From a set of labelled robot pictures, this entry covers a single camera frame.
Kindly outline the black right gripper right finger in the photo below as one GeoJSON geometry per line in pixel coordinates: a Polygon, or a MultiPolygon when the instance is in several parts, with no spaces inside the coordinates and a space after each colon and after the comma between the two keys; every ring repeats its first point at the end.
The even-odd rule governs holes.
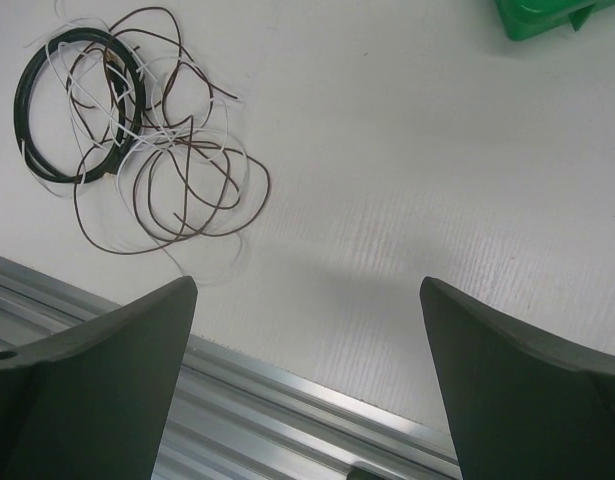
{"type": "Polygon", "coordinates": [[[420,300],[466,479],[615,479],[615,356],[432,277],[420,300]]]}

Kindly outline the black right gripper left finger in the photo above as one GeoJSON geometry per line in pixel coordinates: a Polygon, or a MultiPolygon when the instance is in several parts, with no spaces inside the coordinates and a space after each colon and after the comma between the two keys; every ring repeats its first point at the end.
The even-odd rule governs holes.
{"type": "Polygon", "coordinates": [[[0,479],[150,478],[196,301],[180,277],[0,352],[0,479]]]}

